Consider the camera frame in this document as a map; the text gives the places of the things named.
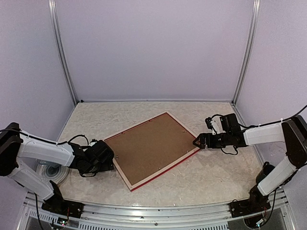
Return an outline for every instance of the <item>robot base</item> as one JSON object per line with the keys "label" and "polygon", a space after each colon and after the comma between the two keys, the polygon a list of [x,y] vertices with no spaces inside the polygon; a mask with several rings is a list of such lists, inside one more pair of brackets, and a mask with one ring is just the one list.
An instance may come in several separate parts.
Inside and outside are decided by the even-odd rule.
{"label": "robot base", "polygon": [[75,217],[80,219],[84,204],[70,200],[64,200],[64,202],[67,205],[67,209],[64,210],[54,208],[48,205],[47,203],[43,203],[42,209],[59,215]]}
{"label": "robot base", "polygon": [[229,206],[232,218],[262,212],[264,211],[264,208],[266,208],[267,210],[271,208],[270,203],[263,201],[262,204],[257,204],[257,207],[253,207],[253,209],[251,210],[249,199],[231,202]]}

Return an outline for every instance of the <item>white robotic arm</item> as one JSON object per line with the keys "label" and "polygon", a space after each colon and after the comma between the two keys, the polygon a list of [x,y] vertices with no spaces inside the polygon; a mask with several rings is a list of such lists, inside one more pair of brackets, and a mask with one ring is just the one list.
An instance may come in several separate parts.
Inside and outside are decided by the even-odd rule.
{"label": "white robotic arm", "polygon": [[[239,217],[269,209],[268,195],[279,186],[289,182],[296,172],[307,162],[307,124],[297,115],[286,121],[273,122],[270,125],[247,127],[241,130],[235,114],[220,116],[223,133],[202,133],[193,144],[201,149],[205,147],[222,149],[233,145],[234,149],[250,145],[285,142],[286,156],[276,166],[266,162],[256,178],[256,185],[249,192],[249,199],[230,203],[233,217]],[[211,117],[206,118],[209,129],[215,129]]]}
{"label": "white robotic arm", "polygon": [[0,176],[8,176],[44,199],[43,209],[80,217],[83,204],[63,199],[58,186],[43,178],[23,161],[33,158],[77,169],[81,176],[114,169],[114,153],[102,140],[88,146],[54,142],[33,136],[11,123],[0,133]]}

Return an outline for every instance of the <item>black cable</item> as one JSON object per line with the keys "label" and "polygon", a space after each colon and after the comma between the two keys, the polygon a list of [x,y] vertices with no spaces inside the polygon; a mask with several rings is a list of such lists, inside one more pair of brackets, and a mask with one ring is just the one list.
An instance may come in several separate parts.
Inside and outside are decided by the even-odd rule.
{"label": "black cable", "polygon": [[83,138],[85,138],[85,139],[86,139],[86,142],[87,142],[87,145],[90,144],[90,142],[88,141],[88,138],[87,138],[85,135],[83,135],[83,134],[78,134],[78,135],[74,136],[73,138],[71,138],[71,139],[68,141],[68,143],[70,143],[72,140],[74,140],[74,139],[76,139],[76,138],[78,138],[78,137],[83,137]]}
{"label": "black cable", "polygon": [[216,117],[216,116],[224,116],[224,115],[221,115],[221,114],[214,114],[212,117],[211,117],[211,120]]}
{"label": "black cable", "polygon": [[225,151],[223,150],[223,148],[221,147],[221,151],[222,151],[224,154],[234,155],[234,156],[238,155],[238,150],[236,150],[236,147],[235,147],[235,146],[234,146],[234,150],[236,151],[236,153],[225,152]]}
{"label": "black cable", "polygon": [[42,225],[42,223],[40,222],[40,218],[39,218],[38,203],[37,203],[37,195],[36,195],[36,193],[34,193],[34,195],[35,195],[35,201],[36,201],[36,213],[37,213],[38,223],[39,223],[39,226],[40,226],[41,230],[44,230],[43,225]]}
{"label": "black cable", "polygon": [[272,205],[272,210],[271,210],[271,212],[270,212],[269,217],[267,218],[267,220],[266,220],[262,225],[260,225],[259,227],[256,226],[256,227],[254,227],[254,228],[252,228],[252,229],[259,229],[259,228],[262,228],[264,225],[266,225],[266,224],[269,222],[269,220],[270,220],[270,218],[271,218],[271,216],[272,216],[273,210],[274,210],[274,206],[275,206],[276,192],[277,192],[277,189],[275,189],[275,192],[274,192],[273,205]]}
{"label": "black cable", "polygon": [[85,135],[83,135],[83,134],[76,135],[73,138],[71,138],[69,141],[64,141],[64,142],[57,143],[57,142],[53,142],[53,141],[49,141],[49,140],[45,140],[45,139],[41,139],[41,138],[38,138],[38,137],[34,137],[34,136],[31,136],[31,135],[25,134],[22,131],[16,130],[16,129],[1,129],[0,133],[1,132],[6,132],[6,131],[13,131],[13,132],[16,132],[16,133],[20,133],[20,134],[22,134],[22,135],[24,135],[26,137],[33,138],[33,139],[36,139],[36,140],[40,140],[42,142],[45,142],[45,143],[48,143],[48,144],[52,144],[52,145],[63,145],[65,143],[70,143],[72,140],[74,140],[77,137],[84,137],[86,139],[87,145],[90,144],[90,142],[88,141],[88,138]]}
{"label": "black cable", "polygon": [[84,178],[87,178],[87,177],[94,177],[94,176],[97,175],[96,172],[92,172],[92,175],[90,175],[90,176],[84,176],[84,173],[81,173],[81,172],[79,172],[79,174],[80,174],[81,177],[84,177]]}
{"label": "black cable", "polygon": [[[307,108],[307,104],[306,104],[300,111],[298,111],[296,114],[294,114],[293,116],[288,117],[288,118],[286,118],[286,119],[283,119],[283,121],[291,120],[293,117],[296,117],[296,116],[299,115],[301,112],[303,112],[306,108]],[[251,125],[251,126],[243,126],[243,125],[240,125],[240,126],[242,126],[243,128],[246,128],[246,129],[250,129],[250,128],[255,128],[255,127],[262,127],[262,126],[273,125],[273,124],[277,124],[277,123],[280,123],[280,122],[281,122],[281,120],[280,120],[280,121],[273,121],[273,122],[261,124],[261,125],[259,125],[259,126],[256,126],[256,125]]]}

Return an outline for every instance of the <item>marble floor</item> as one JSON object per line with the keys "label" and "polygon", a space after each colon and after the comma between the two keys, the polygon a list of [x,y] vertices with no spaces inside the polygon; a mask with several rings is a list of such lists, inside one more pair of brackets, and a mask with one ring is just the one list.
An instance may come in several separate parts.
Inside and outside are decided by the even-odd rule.
{"label": "marble floor", "polygon": [[[90,140],[104,139],[164,111],[172,113],[196,135],[209,131],[205,118],[233,113],[229,103],[79,103],[59,141],[77,134],[85,134]],[[82,138],[75,142],[86,144]],[[238,150],[237,156],[225,155],[219,149],[201,150],[133,192],[116,170],[91,178],[82,178],[77,170],[71,170],[60,189],[67,199],[124,206],[186,206],[246,198],[261,167],[252,147]]]}

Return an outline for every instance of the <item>white wall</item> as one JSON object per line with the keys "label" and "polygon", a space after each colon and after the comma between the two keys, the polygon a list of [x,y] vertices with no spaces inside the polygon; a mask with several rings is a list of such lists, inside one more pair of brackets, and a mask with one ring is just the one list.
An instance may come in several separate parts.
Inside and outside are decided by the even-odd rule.
{"label": "white wall", "polygon": [[82,100],[228,100],[253,0],[57,1]]}
{"label": "white wall", "polygon": [[[0,3],[0,129],[56,140],[73,104],[57,54],[47,1]],[[0,177],[0,228],[12,230],[27,190]]]}
{"label": "white wall", "polygon": [[[261,1],[254,47],[238,101],[245,122],[287,118],[307,104],[307,1]],[[307,111],[302,113],[307,120]],[[260,145],[266,161],[277,164],[284,144]],[[285,187],[300,230],[306,229],[307,167]]]}

